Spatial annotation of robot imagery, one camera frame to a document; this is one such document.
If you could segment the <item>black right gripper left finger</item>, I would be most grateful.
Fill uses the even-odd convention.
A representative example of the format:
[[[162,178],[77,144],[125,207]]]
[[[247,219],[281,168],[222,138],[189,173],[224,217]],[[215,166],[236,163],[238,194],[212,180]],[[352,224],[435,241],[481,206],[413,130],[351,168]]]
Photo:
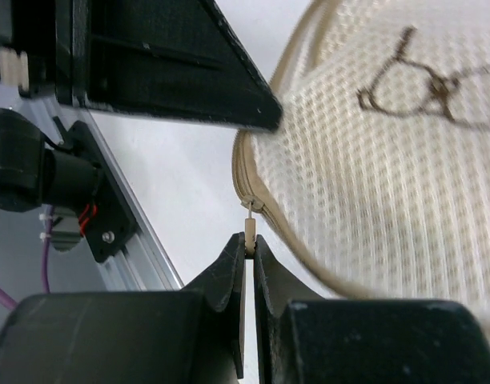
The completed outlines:
[[[198,378],[244,376],[245,259],[244,234],[233,234],[216,260],[182,288],[202,297]]]

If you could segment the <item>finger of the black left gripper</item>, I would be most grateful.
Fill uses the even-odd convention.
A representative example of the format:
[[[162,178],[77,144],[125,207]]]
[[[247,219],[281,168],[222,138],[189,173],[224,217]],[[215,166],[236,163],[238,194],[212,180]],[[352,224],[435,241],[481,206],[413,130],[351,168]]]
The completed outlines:
[[[58,1],[56,97],[116,114],[275,131],[282,108],[213,1]]]

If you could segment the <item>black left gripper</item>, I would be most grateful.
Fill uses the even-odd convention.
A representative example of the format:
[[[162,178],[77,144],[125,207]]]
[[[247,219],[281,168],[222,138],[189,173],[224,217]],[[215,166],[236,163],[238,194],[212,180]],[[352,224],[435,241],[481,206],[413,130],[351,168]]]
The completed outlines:
[[[0,82],[24,98],[72,97],[73,1],[0,1]]]

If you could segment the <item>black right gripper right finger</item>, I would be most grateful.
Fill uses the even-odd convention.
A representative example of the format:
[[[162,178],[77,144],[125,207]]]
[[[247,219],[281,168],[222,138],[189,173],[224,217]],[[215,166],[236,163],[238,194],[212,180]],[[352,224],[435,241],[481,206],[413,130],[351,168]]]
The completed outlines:
[[[261,383],[332,383],[331,302],[301,282],[256,238],[255,320]]]

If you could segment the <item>beige zipper pull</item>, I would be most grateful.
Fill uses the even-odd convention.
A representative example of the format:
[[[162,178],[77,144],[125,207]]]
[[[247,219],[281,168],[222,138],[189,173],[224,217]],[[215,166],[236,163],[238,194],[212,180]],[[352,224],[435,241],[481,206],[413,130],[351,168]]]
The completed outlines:
[[[253,218],[253,213],[261,213],[264,202],[256,196],[245,195],[241,204],[247,209],[247,216],[244,221],[245,251],[247,258],[252,259],[256,246],[256,220]]]

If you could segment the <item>white mesh laundry bag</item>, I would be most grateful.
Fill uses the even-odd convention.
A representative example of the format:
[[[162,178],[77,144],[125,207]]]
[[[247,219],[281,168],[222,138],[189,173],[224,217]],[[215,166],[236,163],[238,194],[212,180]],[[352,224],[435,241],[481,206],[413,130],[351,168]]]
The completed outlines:
[[[347,298],[439,298],[490,328],[490,1],[314,1],[233,182]]]

